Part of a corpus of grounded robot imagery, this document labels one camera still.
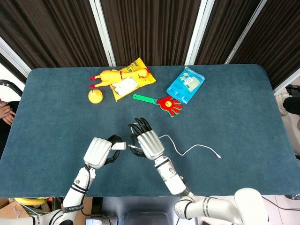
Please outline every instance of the blue package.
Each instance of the blue package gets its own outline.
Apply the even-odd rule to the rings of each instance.
[[[181,103],[187,104],[198,91],[205,77],[188,67],[185,67],[181,74],[167,89],[167,93]]]

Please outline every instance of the table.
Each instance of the table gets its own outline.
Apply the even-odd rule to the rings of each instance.
[[[184,66],[149,67],[157,82],[135,91],[153,98]],[[300,192],[299,165],[288,141],[265,70],[259,65],[190,66],[205,82],[174,118],[158,106],[134,101],[132,94],[114,101],[109,87],[104,100],[88,101],[90,77],[111,67],[38,68],[27,80],[6,148],[0,161],[0,197],[65,196],[93,137],[112,134],[130,140],[129,123],[144,117],[158,135],[168,134],[181,157],[163,139],[165,155],[196,195],[233,195],[239,188],[262,194]],[[168,196],[154,162],[120,153],[102,167],[90,196]]]

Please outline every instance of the robotic arm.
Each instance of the robotic arm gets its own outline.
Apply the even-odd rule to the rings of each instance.
[[[164,156],[164,147],[154,130],[144,118],[135,118],[139,124],[129,124],[136,132],[132,138],[137,138],[143,152],[135,148],[131,151],[140,157],[154,161],[154,166],[172,195],[182,198],[175,204],[175,212],[181,219],[194,217],[210,217],[231,222],[236,225],[267,225],[269,217],[264,207],[261,195],[251,188],[244,188],[235,194],[238,209],[229,201],[206,197],[198,200],[186,187],[183,178],[176,172],[171,160]]]
[[[6,225],[73,225],[74,218],[79,210],[83,209],[83,199],[88,192],[95,176],[96,169],[114,162],[119,156],[120,150],[116,150],[111,158],[107,158],[112,149],[116,149],[116,143],[122,139],[112,135],[108,139],[93,138],[87,152],[84,155],[85,166],[79,170],[64,201],[63,210],[55,210],[43,216],[34,216],[20,219],[0,218],[0,224]]]

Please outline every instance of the yellow snack bag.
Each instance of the yellow snack bag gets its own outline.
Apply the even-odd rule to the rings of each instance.
[[[128,67],[125,67],[121,69],[121,72],[124,73],[130,73],[130,72],[135,72],[139,69],[144,69],[147,68],[141,58],[138,58],[135,60],[133,63],[131,63]],[[156,80],[153,77],[151,73],[147,73],[145,77],[127,77],[123,79],[121,82],[118,83],[112,83],[110,85],[113,96],[116,101],[119,99],[123,98],[124,96],[130,94],[131,92],[135,91],[136,89],[143,87],[147,84],[154,83]]]

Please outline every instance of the charging cable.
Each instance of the charging cable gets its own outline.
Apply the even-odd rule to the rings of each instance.
[[[188,150],[186,150],[183,154],[181,154],[180,152],[178,152],[177,147],[176,147],[174,141],[172,140],[172,138],[171,138],[169,135],[162,135],[162,136],[159,137],[159,139],[162,138],[162,137],[168,137],[168,138],[170,139],[170,141],[172,142],[172,144],[173,144],[173,146],[174,146],[175,151],[176,151],[180,156],[184,156],[184,155],[187,154],[189,151],[191,151],[194,147],[200,146],[200,147],[204,147],[204,148],[207,148],[207,149],[211,150],[218,158],[222,158],[222,157],[221,157],[219,154],[217,154],[216,151],[214,151],[212,148],[210,148],[210,147],[208,147],[208,146],[206,146],[206,145],[202,145],[202,144],[195,144],[195,145],[193,145],[192,147],[190,147]],[[134,149],[140,149],[140,150],[143,150],[142,148],[136,147],[136,146],[131,145],[131,144],[129,144],[128,146],[131,147],[131,148],[134,148]]]

